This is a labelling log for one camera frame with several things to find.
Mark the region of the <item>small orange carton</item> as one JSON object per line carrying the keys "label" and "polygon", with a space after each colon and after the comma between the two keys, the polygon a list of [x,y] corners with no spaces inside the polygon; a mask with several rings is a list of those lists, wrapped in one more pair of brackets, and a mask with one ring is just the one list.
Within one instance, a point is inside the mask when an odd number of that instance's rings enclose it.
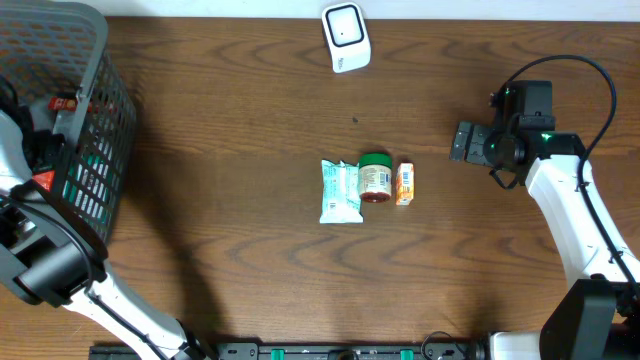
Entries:
{"label": "small orange carton", "polygon": [[401,163],[396,173],[396,204],[398,206],[409,205],[414,199],[414,193],[414,165]]}

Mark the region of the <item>green lid jar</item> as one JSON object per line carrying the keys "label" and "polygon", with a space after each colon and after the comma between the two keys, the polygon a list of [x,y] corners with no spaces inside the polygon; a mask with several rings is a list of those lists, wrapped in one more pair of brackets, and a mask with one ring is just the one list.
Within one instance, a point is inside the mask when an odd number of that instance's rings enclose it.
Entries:
{"label": "green lid jar", "polygon": [[368,153],[358,163],[358,192],[368,203],[382,203],[392,195],[392,159],[385,153]]}

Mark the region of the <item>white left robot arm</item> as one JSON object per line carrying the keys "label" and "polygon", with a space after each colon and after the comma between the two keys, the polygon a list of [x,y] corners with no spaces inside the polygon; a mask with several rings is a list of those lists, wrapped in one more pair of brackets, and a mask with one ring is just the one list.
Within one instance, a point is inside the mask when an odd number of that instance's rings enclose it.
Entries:
{"label": "white left robot arm", "polygon": [[119,278],[100,226],[118,179],[107,116],[113,97],[70,109],[19,99],[1,82],[1,282],[22,301],[63,307],[98,323],[142,359],[214,359],[216,352],[179,320]]}

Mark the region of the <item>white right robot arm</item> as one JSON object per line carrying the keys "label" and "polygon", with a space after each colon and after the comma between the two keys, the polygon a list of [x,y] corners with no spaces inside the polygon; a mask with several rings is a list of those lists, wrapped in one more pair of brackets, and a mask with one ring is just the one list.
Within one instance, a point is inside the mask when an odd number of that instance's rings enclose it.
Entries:
{"label": "white right robot arm", "polygon": [[547,222],[569,291],[543,327],[496,332],[473,359],[636,359],[639,356],[639,260],[609,215],[574,133],[549,115],[516,114],[482,126],[462,122],[450,157],[512,172]]}

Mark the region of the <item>red snack bag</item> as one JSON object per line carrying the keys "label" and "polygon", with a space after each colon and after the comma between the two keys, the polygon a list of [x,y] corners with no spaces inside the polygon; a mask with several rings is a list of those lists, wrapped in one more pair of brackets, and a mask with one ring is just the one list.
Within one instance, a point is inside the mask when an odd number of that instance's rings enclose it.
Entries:
{"label": "red snack bag", "polygon": [[34,174],[32,176],[32,179],[47,192],[51,191],[54,183],[54,178],[55,178],[54,170],[41,172],[38,174]]}

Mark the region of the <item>light green snack packet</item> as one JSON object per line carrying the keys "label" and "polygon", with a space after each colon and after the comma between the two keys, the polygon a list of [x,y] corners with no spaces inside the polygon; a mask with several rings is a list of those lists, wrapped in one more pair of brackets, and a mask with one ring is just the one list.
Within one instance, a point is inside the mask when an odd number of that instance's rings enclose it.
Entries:
{"label": "light green snack packet", "polygon": [[358,166],[340,161],[321,161],[323,176],[320,224],[360,224],[361,199],[358,192]]}

